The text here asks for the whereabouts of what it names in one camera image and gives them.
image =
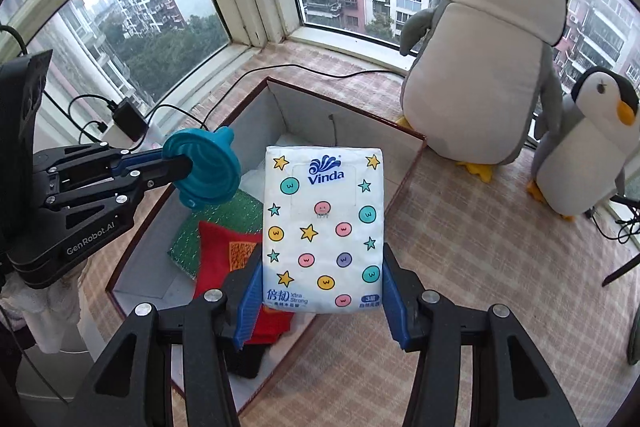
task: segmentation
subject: penguin beak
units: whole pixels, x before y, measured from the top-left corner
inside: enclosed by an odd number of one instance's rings
[[[625,125],[633,125],[636,121],[636,115],[634,115],[634,110],[631,109],[626,103],[622,100],[618,102],[618,107],[616,108],[618,113],[618,118]]]

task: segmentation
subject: checkered fabric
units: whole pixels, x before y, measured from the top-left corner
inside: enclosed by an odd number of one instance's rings
[[[269,45],[194,109],[206,112],[240,74],[295,62],[330,73],[360,68],[340,55],[285,42]],[[355,105],[385,118],[401,116],[400,81],[385,74],[332,80],[294,68],[249,74],[210,118],[219,123],[266,75]],[[507,304],[558,378],[584,427],[606,425],[640,372],[626,365],[631,320],[639,304],[640,271],[607,288],[605,275],[636,253],[631,243],[605,240],[593,223],[569,223],[525,192],[532,152],[496,169],[483,184],[430,150],[408,190],[385,220],[385,239],[401,266],[427,288],[459,305]],[[140,224],[161,189],[140,204]],[[606,230],[606,217],[600,216]],[[134,231],[92,256],[82,280],[98,329],[109,338],[121,320],[104,287]],[[257,397],[241,414],[243,427],[360,427],[400,425],[417,355],[407,355],[388,332],[382,309],[317,317]],[[470,348],[463,349],[457,425],[468,425]],[[174,422],[186,427],[184,401],[173,395]]]

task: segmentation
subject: yellow star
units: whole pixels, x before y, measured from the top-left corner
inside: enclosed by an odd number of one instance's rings
[[[300,230],[302,230],[302,237],[300,239],[307,238],[310,243],[311,243],[311,240],[314,238],[314,236],[318,235],[318,232],[314,230],[313,224],[306,227],[306,229],[303,229],[302,227],[300,227]]]
[[[281,171],[284,171],[284,166],[289,163],[288,161],[286,161],[286,159],[284,159],[284,156],[280,156],[280,158],[274,158],[273,161],[276,162],[276,165],[274,165],[273,168],[280,169]]]
[[[287,288],[289,287],[289,283],[295,280],[293,277],[289,276],[289,270],[284,273],[278,273],[277,276],[280,279],[278,284],[284,284]]]
[[[378,164],[380,163],[380,160],[378,160],[378,158],[376,158],[376,155],[374,154],[373,156],[369,157],[369,156],[364,156],[367,160],[369,160],[369,163],[367,163],[367,167],[373,167],[373,170],[376,170],[376,167],[378,166]]]

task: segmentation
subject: red cloth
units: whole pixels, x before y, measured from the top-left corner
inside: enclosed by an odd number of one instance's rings
[[[200,268],[193,298],[211,288],[222,288],[226,275],[232,269],[244,266],[254,246],[262,242],[262,233],[238,233],[207,221],[201,221],[198,229]],[[258,312],[254,334],[247,344],[275,343],[281,334],[289,331],[292,318],[293,313],[262,306]]]

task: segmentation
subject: penguin plush toy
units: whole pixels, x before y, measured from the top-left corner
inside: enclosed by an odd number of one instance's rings
[[[494,165],[520,153],[538,95],[547,127],[559,128],[562,89],[552,46],[562,37],[566,3],[441,0],[411,16],[401,55],[429,33],[402,85],[400,123],[490,181]]]
[[[590,68],[562,100],[559,133],[536,123],[542,140],[527,190],[558,214],[577,216],[614,188],[625,191],[624,164],[640,140],[638,95],[631,83],[604,68]]]

